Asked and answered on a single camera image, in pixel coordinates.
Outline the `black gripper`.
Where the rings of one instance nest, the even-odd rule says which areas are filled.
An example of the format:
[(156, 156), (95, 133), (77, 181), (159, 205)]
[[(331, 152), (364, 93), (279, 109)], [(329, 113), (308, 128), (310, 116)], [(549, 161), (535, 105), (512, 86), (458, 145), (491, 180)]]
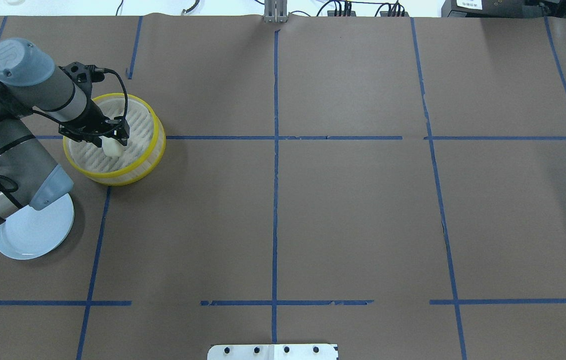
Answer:
[(105, 121), (105, 115), (89, 99), (85, 110), (76, 119), (59, 123), (59, 134), (76, 142), (98, 143), (101, 149), (124, 149), (119, 140), (129, 139), (129, 125), (124, 116)]

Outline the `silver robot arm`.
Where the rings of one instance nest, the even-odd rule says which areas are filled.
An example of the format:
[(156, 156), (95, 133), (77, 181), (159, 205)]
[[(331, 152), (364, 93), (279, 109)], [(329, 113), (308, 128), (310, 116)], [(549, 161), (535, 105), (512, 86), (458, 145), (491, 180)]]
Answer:
[(29, 39), (0, 41), (0, 226), (18, 210), (43, 210), (73, 188), (24, 117), (45, 117), (72, 141), (100, 147), (110, 138), (127, 145), (126, 116), (105, 116), (91, 98), (92, 84), (112, 74), (93, 64), (57, 66)]

